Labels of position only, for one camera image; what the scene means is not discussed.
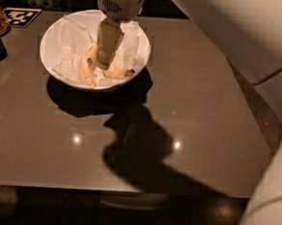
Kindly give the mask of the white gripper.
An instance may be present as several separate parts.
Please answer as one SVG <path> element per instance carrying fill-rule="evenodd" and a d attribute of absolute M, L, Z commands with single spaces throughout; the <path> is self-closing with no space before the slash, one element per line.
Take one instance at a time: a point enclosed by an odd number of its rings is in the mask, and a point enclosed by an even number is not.
<path fill-rule="evenodd" d="M 109 68 L 122 41 L 124 32 L 119 21 L 136 18 L 143 4 L 144 0 L 98 0 L 98 8 L 109 17 L 99 23 L 97 34 L 97 59 L 102 70 Z"/>

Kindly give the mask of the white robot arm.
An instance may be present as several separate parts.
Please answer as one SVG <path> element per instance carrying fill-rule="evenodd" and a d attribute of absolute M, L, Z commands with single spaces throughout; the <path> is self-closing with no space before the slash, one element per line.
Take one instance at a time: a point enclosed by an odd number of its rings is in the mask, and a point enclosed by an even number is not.
<path fill-rule="evenodd" d="M 171 0 L 221 49 L 282 123 L 282 0 Z M 282 225 L 282 140 L 239 225 Z"/>

